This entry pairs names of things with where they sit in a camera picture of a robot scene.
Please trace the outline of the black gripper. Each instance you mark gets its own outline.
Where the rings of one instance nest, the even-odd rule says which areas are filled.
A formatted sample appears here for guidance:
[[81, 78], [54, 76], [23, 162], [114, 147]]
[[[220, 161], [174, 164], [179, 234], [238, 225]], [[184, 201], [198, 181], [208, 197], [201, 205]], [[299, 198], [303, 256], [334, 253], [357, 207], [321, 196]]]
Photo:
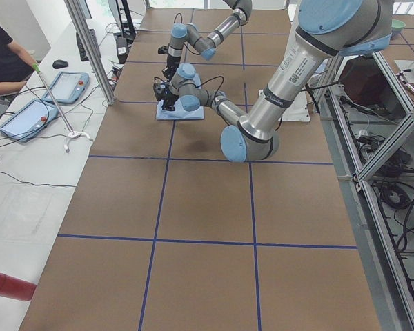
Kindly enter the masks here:
[[163, 106], [161, 107], [164, 111], [175, 111], [175, 103], [178, 100], [178, 96], [169, 92], [163, 97]]
[[179, 67], [181, 57], [167, 55], [166, 67], [161, 71], [166, 79], [172, 79]]

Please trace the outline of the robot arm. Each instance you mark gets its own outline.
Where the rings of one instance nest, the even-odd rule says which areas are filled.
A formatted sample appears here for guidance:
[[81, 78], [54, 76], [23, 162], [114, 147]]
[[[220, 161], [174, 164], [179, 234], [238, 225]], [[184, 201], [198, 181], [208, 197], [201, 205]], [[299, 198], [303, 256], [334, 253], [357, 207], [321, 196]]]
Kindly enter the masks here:
[[185, 43], [209, 60], [227, 36], [248, 23], [251, 1], [227, 4], [232, 14], [207, 37], [191, 23], [174, 24], [170, 42], [159, 49], [167, 56], [166, 81], [155, 83], [153, 89], [164, 110], [173, 110], [177, 101], [187, 112], [212, 108], [228, 124], [221, 134], [221, 150], [232, 162], [264, 160], [276, 153], [276, 122], [325, 59], [377, 52], [391, 40], [392, 1], [303, 1], [295, 41], [253, 108], [244, 112], [223, 92], [200, 88], [194, 81], [195, 67], [181, 62]]
[[205, 60], [210, 60], [216, 54], [217, 48], [224, 39], [231, 35], [240, 26], [246, 25], [253, 10], [250, 0], [225, 1], [233, 12], [207, 36], [201, 35], [193, 23], [174, 23], [170, 32], [170, 41], [167, 46], [158, 49], [159, 54], [167, 54], [166, 67], [162, 70], [164, 77], [170, 81], [175, 75], [184, 45], [190, 44]]

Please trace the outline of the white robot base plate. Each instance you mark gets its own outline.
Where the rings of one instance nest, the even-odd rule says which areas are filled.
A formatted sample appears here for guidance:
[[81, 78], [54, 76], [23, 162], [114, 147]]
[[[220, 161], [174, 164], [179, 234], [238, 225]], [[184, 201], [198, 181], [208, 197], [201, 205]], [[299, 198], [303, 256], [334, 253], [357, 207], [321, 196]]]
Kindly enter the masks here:
[[308, 112], [308, 102], [306, 100], [306, 93], [300, 92], [293, 104], [285, 110], [282, 117], [277, 121], [292, 121], [292, 122], [309, 122], [311, 120]]

